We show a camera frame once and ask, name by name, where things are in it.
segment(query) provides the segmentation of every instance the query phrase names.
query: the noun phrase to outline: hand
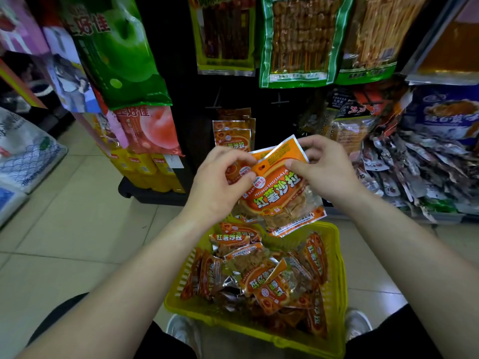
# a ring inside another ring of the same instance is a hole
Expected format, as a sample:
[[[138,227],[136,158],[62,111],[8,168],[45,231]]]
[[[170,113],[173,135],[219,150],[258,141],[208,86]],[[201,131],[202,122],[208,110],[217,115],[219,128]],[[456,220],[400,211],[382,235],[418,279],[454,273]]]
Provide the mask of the hand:
[[[249,172],[235,184],[228,185],[226,169],[237,160],[252,165],[256,163],[256,159],[249,153],[231,147],[216,146],[211,150],[196,172],[182,214],[204,224],[205,229],[227,217],[256,177],[254,172]]]
[[[284,165],[303,176],[322,198],[341,207],[366,189],[341,144],[320,135],[303,137],[298,142],[308,148],[305,153],[309,164],[290,159]]]

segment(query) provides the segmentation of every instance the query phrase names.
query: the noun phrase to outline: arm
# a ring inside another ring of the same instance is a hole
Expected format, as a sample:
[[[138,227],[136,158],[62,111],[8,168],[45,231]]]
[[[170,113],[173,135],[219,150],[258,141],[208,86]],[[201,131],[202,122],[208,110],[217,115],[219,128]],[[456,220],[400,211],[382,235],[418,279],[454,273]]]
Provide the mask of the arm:
[[[400,210],[369,192],[337,142],[299,139],[317,163],[288,162],[312,187],[347,214],[414,309],[445,358],[479,352],[479,271]]]
[[[185,258],[251,187],[254,173],[228,185],[225,171],[237,159],[256,162],[246,152],[215,147],[182,212],[17,358],[132,358]]]

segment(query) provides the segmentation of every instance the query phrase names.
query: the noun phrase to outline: person's right hand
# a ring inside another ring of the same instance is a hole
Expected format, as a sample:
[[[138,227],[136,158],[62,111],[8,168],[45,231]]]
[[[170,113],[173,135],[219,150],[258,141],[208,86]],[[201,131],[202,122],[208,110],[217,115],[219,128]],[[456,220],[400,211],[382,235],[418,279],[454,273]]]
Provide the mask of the person's right hand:
[[[303,176],[322,198],[340,207],[356,194],[367,191],[341,144],[320,135],[303,137],[298,142],[305,148],[310,163],[290,159],[284,165]]]

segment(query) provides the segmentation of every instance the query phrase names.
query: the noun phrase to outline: black pants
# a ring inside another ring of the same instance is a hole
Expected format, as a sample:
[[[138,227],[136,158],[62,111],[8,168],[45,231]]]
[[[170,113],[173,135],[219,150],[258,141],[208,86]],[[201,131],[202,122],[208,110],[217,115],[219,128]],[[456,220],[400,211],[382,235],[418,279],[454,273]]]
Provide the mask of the black pants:
[[[78,295],[54,309],[28,341],[30,345],[58,319],[74,307],[87,294]],[[169,347],[175,356],[196,358],[187,344],[165,334],[152,322],[138,348],[135,359],[159,358]],[[388,317],[377,329],[350,340],[346,344],[345,358],[442,358],[426,330],[409,305]]]

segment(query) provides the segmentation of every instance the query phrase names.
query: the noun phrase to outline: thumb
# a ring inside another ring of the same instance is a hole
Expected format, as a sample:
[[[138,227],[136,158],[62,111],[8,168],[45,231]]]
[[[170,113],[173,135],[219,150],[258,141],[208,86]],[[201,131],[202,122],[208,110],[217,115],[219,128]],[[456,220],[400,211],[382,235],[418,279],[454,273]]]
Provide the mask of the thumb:
[[[295,172],[298,175],[303,176],[306,180],[308,180],[308,175],[309,175],[309,169],[311,166],[309,164],[306,164],[304,162],[295,160],[295,159],[289,159],[284,162],[284,166],[287,169],[290,169],[291,171]]]
[[[234,192],[234,195],[239,199],[249,188],[252,186],[253,181],[256,178],[256,174],[250,171],[248,174],[243,175],[236,183],[230,186],[230,189]]]

